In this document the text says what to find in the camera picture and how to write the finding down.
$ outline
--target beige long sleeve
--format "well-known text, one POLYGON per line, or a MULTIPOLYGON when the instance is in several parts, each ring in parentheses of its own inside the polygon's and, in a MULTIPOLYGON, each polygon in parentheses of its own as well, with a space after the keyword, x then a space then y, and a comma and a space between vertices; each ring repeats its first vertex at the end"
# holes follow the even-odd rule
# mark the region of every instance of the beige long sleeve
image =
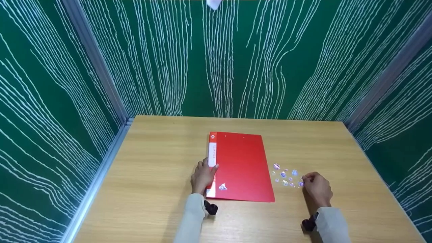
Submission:
MULTIPOLYGON (((350 243, 348 225, 338 208, 319 208, 315 223, 323 243, 350 243)), ((204 197, 189 195, 174 243, 198 243, 205 217, 204 197)))
POLYGON ((175 234, 174 243, 198 243, 205 216, 204 197, 198 193, 190 194, 184 206, 183 218, 175 234))
POLYGON ((350 243, 348 224, 338 208, 319 208, 315 220, 323 243, 350 243))

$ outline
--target metal frame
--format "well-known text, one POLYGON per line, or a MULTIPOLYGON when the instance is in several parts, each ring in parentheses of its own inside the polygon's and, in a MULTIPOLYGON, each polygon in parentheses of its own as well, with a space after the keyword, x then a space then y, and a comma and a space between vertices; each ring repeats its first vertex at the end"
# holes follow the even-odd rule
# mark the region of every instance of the metal frame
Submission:
POLYGON ((95 178, 90 184, 89 189, 86 195, 84 196, 83 201, 79 205, 78 210, 76 211, 75 215, 70 221, 60 242, 71 243, 75 239, 75 236, 77 235, 81 227, 81 224, 86 218, 87 212, 89 211, 90 206, 92 205, 93 200, 95 199, 96 194, 98 193, 99 188, 101 187, 105 179, 105 176, 107 175, 108 170, 111 167, 111 164, 114 161, 115 156, 117 155, 118 150, 120 149, 121 143, 126 137, 127 131, 129 130, 132 121, 133 118, 128 119, 126 121, 126 124, 120 128, 117 135, 115 136, 114 141, 112 142, 111 146, 108 148, 108 151, 101 163, 101 166, 99 167, 99 170, 95 175, 95 178))
POLYGON ((413 33, 410 39, 402 47, 399 53, 387 66, 378 81, 372 86, 371 90, 363 98, 359 106, 345 122, 348 130, 358 126, 358 123, 366 116, 368 111, 386 93, 396 78, 411 62, 421 48, 432 38, 432 11, 426 16, 422 24, 413 33))
POLYGON ((67 14, 69 15, 69 19, 86 50, 87 56, 89 57, 89 60, 95 68, 95 72, 104 87, 105 93, 111 101, 121 123, 125 124, 129 115, 126 112, 123 101, 114 85, 111 73, 108 71, 105 59, 98 47, 98 43, 93 35, 81 4, 78 0, 62 0, 62 2, 67 14))

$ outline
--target red plastic folder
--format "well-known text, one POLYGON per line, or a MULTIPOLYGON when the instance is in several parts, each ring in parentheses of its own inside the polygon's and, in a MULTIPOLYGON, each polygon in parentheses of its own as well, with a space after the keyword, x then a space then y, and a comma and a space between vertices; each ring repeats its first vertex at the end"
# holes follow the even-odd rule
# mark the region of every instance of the red plastic folder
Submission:
POLYGON ((219 164, 208 198, 274 202, 260 135, 210 132, 209 166, 219 164))

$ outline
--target holographic sticker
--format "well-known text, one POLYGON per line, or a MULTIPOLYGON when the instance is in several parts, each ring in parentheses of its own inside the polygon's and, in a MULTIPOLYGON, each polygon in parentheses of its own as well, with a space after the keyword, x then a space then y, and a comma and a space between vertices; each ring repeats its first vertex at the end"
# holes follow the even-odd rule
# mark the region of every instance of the holographic sticker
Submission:
POLYGON ((219 186, 219 190, 224 191, 227 190, 228 188, 225 186, 225 183, 223 183, 222 185, 219 186))

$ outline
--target wooden table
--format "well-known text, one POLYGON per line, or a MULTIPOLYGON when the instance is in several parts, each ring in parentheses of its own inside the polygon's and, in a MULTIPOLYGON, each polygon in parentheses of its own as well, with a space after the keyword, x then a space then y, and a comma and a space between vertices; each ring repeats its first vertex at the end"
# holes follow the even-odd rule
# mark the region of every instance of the wooden table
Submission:
MULTIPOLYGON (((353 242, 423 242, 341 122, 166 116, 135 118, 75 242, 172 242, 210 131, 261 134, 269 171, 320 172, 353 242)), ((275 203, 211 200, 219 211, 201 242, 310 242, 302 190, 274 180, 273 189, 275 203)))

